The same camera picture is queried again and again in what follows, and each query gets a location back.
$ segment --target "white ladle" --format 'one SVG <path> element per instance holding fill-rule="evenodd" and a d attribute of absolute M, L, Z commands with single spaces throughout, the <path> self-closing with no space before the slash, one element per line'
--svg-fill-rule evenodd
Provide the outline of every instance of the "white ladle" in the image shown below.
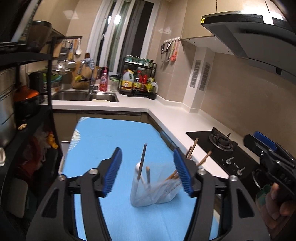
<path fill-rule="evenodd" d="M 78 40 L 78 47 L 75 52 L 76 55 L 81 55 L 81 53 L 82 53 L 81 48 L 80 48 L 80 44 L 81 44 L 81 39 Z"/>

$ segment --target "hook rack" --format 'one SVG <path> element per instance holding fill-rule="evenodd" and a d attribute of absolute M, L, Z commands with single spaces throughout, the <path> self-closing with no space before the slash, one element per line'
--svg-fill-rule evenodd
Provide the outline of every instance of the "hook rack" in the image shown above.
<path fill-rule="evenodd" d="M 172 38 L 172 39 L 165 40 L 165 41 L 163 41 L 163 43 L 166 44 L 166 43 L 180 41 L 180 40 L 181 40 L 181 37 L 177 37 L 177 38 Z"/>

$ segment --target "finger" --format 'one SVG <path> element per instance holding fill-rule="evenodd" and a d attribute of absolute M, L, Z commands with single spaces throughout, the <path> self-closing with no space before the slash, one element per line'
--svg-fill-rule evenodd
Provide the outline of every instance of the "finger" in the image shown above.
<path fill-rule="evenodd" d="M 272 200 L 276 199 L 278 195 L 278 191 L 279 191 L 279 185 L 277 183 L 274 183 L 270 190 Z"/>
<path fill-rule="evenodd" d="M 274 229 L 277 225 L 277 222 L 268 214 L 266 205 L 262 206 L 260 212 L 266 226 L 270 229 Z"/>
<path fill-rule="evenodd" d="M 296 202 L 294 200 L 284 202 L 280 207 L 280 214 L 282 216 L 292 216 L 296 210 Z"/>
<path fill-rule="evenodd" d="M 277 220 L 279 218 L 279 206 L 276 200 L 272 200 L 271 192 L 267 193 L 265 196 L 266 201 L 266 209 L 268 214 L 274 219 Z"/>

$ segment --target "sink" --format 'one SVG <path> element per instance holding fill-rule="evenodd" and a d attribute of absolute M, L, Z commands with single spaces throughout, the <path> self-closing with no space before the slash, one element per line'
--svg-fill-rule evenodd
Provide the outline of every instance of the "sink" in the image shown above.
<path fill-rule="evenodd" d="M 91 100 L 108 100 L 110 102 L 119 102 L 115 93 L 92 93 Z"/>
<path fill-rule="evenodd" d="M 52 100 L 89 101 L 89 93 L 82 91 L 61 91 L 52 96 Z"/>
<path fill-rule="evenodd" d="M 60 91 L 52 96 L 52 100 L 90 101 L 93 99 L 119 102 L 115 93 L 93 92 L 89 94 L 83 91 Z"/>

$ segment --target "wall vent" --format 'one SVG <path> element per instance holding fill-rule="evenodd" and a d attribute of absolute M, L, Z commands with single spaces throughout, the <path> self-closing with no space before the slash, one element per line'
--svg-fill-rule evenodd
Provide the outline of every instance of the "wall vent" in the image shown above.
<path fill-rule="evenodd" d="M 201 63 L 202 63 L 201 60 L 196 60 L 195 61 L 195 66 L 194 66 L 191 82 L 190 82 L 190 85 L 189 85 L 190 87 L 195 88 L 197 77 L 198 77 L 198 72 L 200 71 Z"/>
<path fill-rule="evenodd" d="M 209 63 L 205 63 L 205 69 L 202 74 L 202 80 L 200 82 L 200 88 L 199 88 L 199 90 L 201 91 L 205 90 L 205 85 L 207 84 L 207 79 L 209 77 L 210 67 L 211 65 Z"/>

